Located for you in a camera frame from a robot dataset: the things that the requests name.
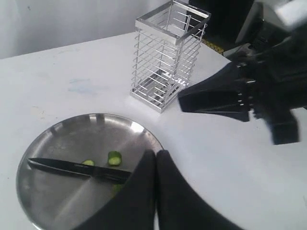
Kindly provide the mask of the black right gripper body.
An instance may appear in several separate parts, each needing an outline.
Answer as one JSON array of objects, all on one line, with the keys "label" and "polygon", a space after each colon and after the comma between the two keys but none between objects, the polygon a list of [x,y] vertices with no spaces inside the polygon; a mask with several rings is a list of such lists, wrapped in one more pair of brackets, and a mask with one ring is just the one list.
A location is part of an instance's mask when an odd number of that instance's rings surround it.
[{"label": "black right gripper body", "polygon": [[236,119],[266,123],[275,145],[300,141],[292,110],[307,106],[307,33],[296,31],[280,42],[259,41],[236,51],[242,96]]}]

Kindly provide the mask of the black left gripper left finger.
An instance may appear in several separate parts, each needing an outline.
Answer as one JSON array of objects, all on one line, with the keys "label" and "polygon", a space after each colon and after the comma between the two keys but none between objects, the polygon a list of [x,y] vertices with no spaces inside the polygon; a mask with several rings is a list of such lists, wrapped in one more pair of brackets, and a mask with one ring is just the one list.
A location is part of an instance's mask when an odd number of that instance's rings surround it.
[{"label": "black left gripper left finger", "polygon": [[156,159],[146,150],[123,188],[81,224],[82,230],[153,230]]}]

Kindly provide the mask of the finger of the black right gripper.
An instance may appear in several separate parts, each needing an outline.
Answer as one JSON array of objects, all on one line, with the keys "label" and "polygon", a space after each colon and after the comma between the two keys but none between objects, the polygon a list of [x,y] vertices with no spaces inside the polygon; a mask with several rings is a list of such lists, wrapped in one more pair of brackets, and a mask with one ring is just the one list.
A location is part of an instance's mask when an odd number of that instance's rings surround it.
[{"label": "finger of the black right gripper", "polygon": [[226,64],[209,78],[183,89],[180,101],[251,101],[255,98],[255,65]]},{"label": "finger of the black right gripper", "polygon": [[186,113],[226,116],[242,122],[249,121],[249,104],[237,92],[179,93],[180,108]]}]

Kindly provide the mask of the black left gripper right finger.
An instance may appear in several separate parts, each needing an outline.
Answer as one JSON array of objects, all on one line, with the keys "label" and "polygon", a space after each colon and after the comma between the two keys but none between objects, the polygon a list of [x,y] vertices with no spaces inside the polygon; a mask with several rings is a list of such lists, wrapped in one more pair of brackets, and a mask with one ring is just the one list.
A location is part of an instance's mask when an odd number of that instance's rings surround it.
[{"label": "black left gripper right finger", "polygon": [[161,230],[240,230],[184,179],[167,150],[156,154],[158,224]]}]

